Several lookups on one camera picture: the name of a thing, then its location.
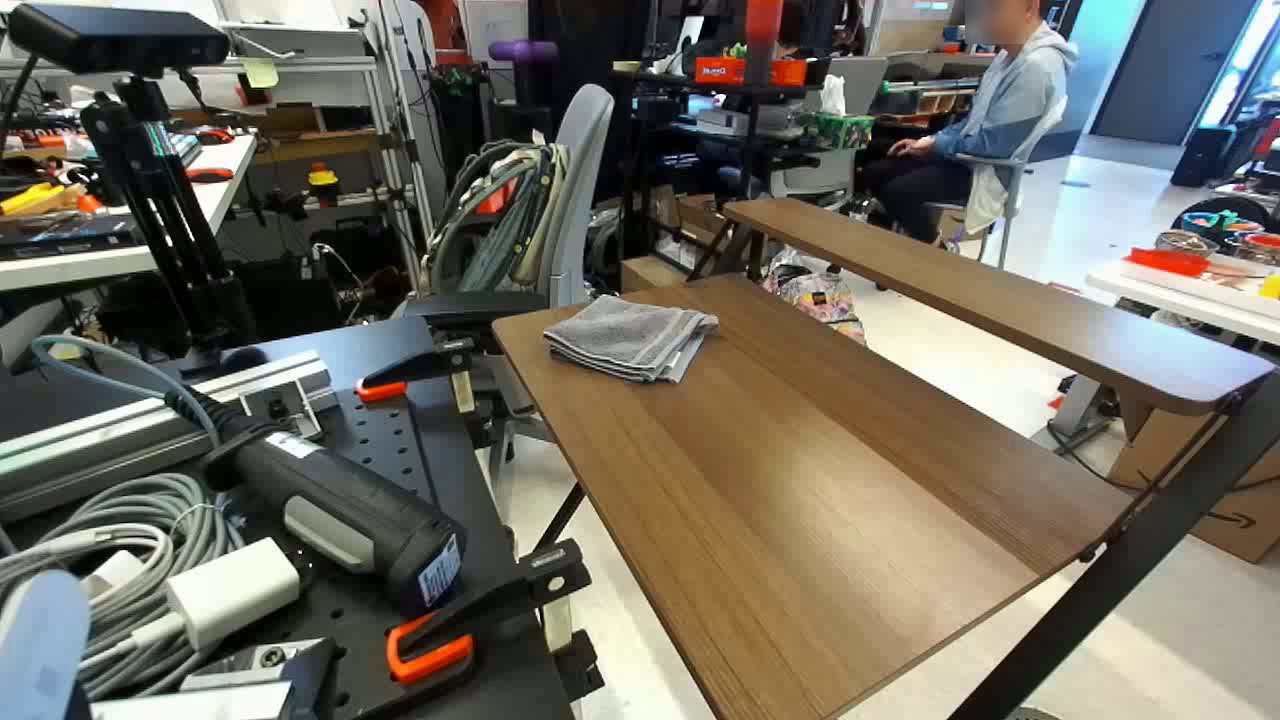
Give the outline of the gray folded towel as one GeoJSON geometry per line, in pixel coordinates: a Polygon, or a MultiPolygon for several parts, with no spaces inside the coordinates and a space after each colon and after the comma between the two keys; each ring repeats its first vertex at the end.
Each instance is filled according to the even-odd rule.
{"type": "Polygon", "coordinates": [[[600,296],[548,327],[552,356],[621,380],[678,384],[705,338],[721,328],[703,311],[600,296]]]}

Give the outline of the small cardboard box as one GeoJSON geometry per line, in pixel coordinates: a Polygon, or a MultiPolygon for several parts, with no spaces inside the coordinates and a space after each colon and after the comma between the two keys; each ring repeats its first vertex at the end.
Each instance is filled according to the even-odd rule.
{"type": "Polygon", "coordinates": [[[621,265],[621,293],[685,284],[687,279],[689,272],[655,255],[631,258],[621,265]]]}

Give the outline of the grey office chair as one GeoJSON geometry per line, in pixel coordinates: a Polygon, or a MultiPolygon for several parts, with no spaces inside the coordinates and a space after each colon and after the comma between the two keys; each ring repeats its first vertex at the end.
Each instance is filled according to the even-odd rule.
{"type": "Polygon", "coordinates": [[[613,109],[608,91],[585,85],[554,138],[497,140],[467,156],[420,258],[419,292],[404,301],[436,338],[479,348],[474,393],[490,429],[492,482],[516,436],[548,439],[492,325],[588,300],[584,251],[613,109]]]}

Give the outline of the colourful patterned bag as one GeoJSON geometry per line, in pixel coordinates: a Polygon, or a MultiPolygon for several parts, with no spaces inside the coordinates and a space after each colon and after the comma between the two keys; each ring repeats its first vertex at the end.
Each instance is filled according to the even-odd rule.
{"type": "Polygon", "coordinates": [[[771,260],[762,287],[829,329],[867,346],[852,286],[836,265],[785,247],[771,260]]]}

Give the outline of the black and orange clamp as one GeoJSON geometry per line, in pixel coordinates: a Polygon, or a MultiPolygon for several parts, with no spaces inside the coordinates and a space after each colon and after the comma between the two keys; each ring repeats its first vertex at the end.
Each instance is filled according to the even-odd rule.
{"type": "Polygon", "coordinates": [[[471,413],[475,401],[470,370],[475,350],[470,338],[447,341],[366,375],[356,383],[355,392],[365,404],[379,404],[406,396],[411,383],[448,378],[458,410],[471,413]]]}
{"type": "Polygon", "coordinates": [[[564,539],[532,552],[495,584],[392,628],[385,648],[390,679],[403,689],[443,682],[474,661],[480,632],[563,600],[591,583],[576,541],[564,539]]]}

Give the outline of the black and grey power unit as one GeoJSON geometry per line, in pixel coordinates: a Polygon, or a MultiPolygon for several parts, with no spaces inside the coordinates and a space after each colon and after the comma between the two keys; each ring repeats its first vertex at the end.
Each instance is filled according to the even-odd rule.
{"type": "Polygon", "coordinates": [[[436,505],[193,387],[166,392],[165,402],[193,423],[207,419],[218,433],[202,460],[211,489],[244,489],[325,559],[355,575],[379,578],[402,615],[422,616],[454,589],[465,534],[436,505]]]}

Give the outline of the white metal shelf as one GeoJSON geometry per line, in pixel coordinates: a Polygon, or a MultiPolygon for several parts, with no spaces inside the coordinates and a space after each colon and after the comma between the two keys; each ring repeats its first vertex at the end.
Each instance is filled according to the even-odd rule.
{"type": "Polygon", "coordinates": [[[433,59],[433,44],[406,36],[396,19],[401,0],[219,3],[229,68],[246,79],[273,70],[264,105],[250,108],[256,91],[242,86],[232,108],[257,135],[256,163],[375,161],[365,183],[343,179],[342,193],[380,208],[396,232],[407,291],[417,293],[433,210],[410,85],[433,59]]]}

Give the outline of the grey laptop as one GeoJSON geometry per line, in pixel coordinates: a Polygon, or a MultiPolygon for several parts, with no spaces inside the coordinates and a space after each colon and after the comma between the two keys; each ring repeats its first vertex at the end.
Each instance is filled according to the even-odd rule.
{"type": "Polygon", "coordinates": [[[836,117],[865,115],[884,83],[886,56],[837,56],[829,59],[819,91],[819,111],[836,117]]]}

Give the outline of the person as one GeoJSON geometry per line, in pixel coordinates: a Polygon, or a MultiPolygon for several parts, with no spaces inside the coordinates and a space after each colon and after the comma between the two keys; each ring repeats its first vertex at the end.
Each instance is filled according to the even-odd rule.
{"type": "Polygon", "coordinates": [[[1042,0],[982,0],[984,38],[998,53],[966,117],[922,138],[897,141],[864,167],[861,184],[879,204],[870,223],[923,243],[937,240],[931,204],[965,209],[969,233],[992,227],[1010,200],[1011,161],[1025,161],[1065,111],[1078,53],[1044,19],[1042,0]]]}

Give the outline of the white power adapter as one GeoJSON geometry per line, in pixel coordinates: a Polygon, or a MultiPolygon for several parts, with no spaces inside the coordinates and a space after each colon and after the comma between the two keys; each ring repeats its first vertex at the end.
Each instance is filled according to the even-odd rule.
{"type": "Polygon", "coordinates": [[[177,574],[164,589],[189,647],[205,651],[297,601],[301,579],[284,551],[266,538],[177,574]]]}

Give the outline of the white table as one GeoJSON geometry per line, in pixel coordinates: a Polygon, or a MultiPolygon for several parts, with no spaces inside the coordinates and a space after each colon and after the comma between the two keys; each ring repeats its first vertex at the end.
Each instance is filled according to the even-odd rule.
{"type": "Polygon", "coordinates": [[[1248,277],[1228,287],[1117,259],[1092,269],[1087,284],[1280,347],[1280,300],[1260,295],[1263,278],[1280,277],[1280,268],[1222,255],[1213,255],[1211,263],[1248,277]]]}

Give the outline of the white cluttered desk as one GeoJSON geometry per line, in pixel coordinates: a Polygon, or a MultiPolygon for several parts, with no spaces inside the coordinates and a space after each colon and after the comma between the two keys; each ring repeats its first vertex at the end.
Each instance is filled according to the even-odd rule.
{"type": "MultiPolygon", "coordinates": [[[[206,146],[192,161],[192,170],[228,169],[233,177],[219,183],[197,183],[195,195],[210,229],[219,231],[246,177],[257,147],[255,135],[238,136],[230,143],[206,146]]],[[[154,270],[145,246],[0,261],[0,292],[76,283],[154,270]]]]}

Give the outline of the black box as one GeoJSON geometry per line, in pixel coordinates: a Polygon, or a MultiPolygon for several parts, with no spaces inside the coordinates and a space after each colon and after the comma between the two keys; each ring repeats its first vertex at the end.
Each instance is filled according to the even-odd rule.
{"type": "Polygon", "coordinates": [[[1204,126],[1190,133],[1170,184],[1199,188],[1219,177],[1224,158],[1236,136],[1234,126],[1204,126]]]}

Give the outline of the metal bracket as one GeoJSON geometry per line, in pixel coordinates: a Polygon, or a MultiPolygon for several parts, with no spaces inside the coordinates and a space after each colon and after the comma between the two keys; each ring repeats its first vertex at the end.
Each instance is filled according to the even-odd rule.
{"type": "Polygon", "coordinates": [[[332,638],[257,644],[187,676],[177,692],[90,706],[91,720],[317,720],[332,638]]]}

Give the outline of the aluminium rail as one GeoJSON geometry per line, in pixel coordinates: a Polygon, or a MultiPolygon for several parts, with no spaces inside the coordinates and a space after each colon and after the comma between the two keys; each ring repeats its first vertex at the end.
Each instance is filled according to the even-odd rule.
{"type": "MultiPolygon", "coordinates": [[[[266,419],[280,400],[283,420],[307,439],[323,434],[317,414],[338,407],[326,364],[314,351],[216,379],[198,389],[228,407],[266,419]]],[[[142,398],[0,442],[0,521],[19,521],[109,486],[186,462],[211,448],[207,433],[163,401],[142,398]]]]}

